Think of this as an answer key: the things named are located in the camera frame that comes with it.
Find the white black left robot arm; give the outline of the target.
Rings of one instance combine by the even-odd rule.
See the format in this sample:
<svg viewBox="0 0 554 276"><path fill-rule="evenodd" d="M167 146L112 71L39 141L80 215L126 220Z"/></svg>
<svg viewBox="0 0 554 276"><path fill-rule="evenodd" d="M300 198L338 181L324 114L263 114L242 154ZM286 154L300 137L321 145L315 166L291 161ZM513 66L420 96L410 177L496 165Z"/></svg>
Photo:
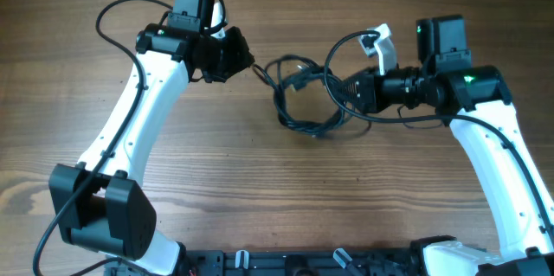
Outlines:
<svg viewBox="0 0 554 276"><path fill-rule="evenodd" d="M225 82L254 62L223 0L175 0L129 51L132 72L99 136L75 165L59 164L48 187L49 232L103 253L108 273L192 275L185 246L157 230L142 189L145 165L173 104L192 82Z"/></svg>

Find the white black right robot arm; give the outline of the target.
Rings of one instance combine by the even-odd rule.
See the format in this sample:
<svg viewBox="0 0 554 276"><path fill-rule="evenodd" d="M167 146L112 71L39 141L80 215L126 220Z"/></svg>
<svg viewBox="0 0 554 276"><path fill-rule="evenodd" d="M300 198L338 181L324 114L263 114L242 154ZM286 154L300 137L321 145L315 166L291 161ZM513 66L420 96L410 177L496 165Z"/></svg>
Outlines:
<svg viewBox="0 0 554 276"><path fill-rule="evenodd" d="M392 105L432 106L466 152L496 226L499 251L490 254L450 236L412 245L423 275L550 275L553 201L519 130L512 94L496 67L476 67L462 16L416 24L420 67L398 66L386 24L357 33L377 66L348 78L340 98L361 117Z"/></svg>

